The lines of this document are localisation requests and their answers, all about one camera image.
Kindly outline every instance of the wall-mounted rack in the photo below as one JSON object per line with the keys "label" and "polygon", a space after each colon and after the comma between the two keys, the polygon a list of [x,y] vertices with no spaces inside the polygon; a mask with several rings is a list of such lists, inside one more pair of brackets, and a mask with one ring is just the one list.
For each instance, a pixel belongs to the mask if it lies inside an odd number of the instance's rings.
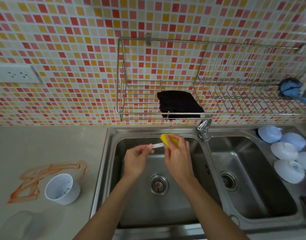
{"label": "wall-mounted rack", "polygon": [[156,96],[163,90],[191,92],[204,113],[181,114],[198,114],[201,119],[214,114],[306,114],[304,104],[282,98],[277,91],[287,77],[306,86],[305,48],[147,35],[119,38],[117,52],[116,112],[121,120],[165,120]]}

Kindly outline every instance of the blue brush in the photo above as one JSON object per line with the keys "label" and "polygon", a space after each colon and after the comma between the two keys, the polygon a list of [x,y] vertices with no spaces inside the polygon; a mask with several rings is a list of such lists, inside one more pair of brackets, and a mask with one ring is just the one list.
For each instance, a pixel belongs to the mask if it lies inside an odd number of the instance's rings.
{"label": "blue brush", "polygon": [[301,86],[302,83],[296,78],[286,78],[280,82],[278,89],[281,96],[299,100],[306,105],[306,98],[300,94]]}

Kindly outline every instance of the forearm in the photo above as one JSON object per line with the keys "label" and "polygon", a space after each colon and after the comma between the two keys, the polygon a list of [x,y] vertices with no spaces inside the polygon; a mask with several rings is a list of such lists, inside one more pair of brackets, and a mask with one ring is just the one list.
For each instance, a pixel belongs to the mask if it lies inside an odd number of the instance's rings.
{"label": "forearm", "polygon": [[225,214],[219,205],[203,189],[196,178],[182,184],[207,239],[243,240],[248,237]]}
{"label": "forearm", "polygon": [[101,208],[73,240],[112,239],[125,206],[125,199],[135,179],[122,177]]}

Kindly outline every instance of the stainless steel double sink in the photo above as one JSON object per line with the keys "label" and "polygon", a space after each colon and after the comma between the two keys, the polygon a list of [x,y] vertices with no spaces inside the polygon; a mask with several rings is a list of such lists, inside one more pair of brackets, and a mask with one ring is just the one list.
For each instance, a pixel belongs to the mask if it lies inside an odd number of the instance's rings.
{"label": "stainless steel double sink", "polygon": [[[284,127],[284,132],[300,132]],[[276,157],[256,129],[210,129],[207,142],[194,127],[110,128],[107,130],[91,217],[123,176],[127,149],[160,143],[162,133],[190,142],[193,171],[208,194],[247,234],[306,228],[306,209],[292,185],[273,168]],[[182,189],[168,172],[164,148],[147,158],[133,186],[114,239],[205,239]]]}

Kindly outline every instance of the sink drain strainer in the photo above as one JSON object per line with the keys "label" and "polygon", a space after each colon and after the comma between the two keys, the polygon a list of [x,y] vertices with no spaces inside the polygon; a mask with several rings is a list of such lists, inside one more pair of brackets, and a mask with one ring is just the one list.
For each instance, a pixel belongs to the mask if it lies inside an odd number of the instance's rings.
{"label": "sink drain strainer", "polygon": [[155,174],[150,178],[150,190],[155,195],[164,195],[169,189],[169,182],[164,175]]}
{"label": "sink drain strainer", "polygon": [[238,181],[234,174],[229,171],[222,171],[220,174],[227,190],[234,191],[238,189]]}

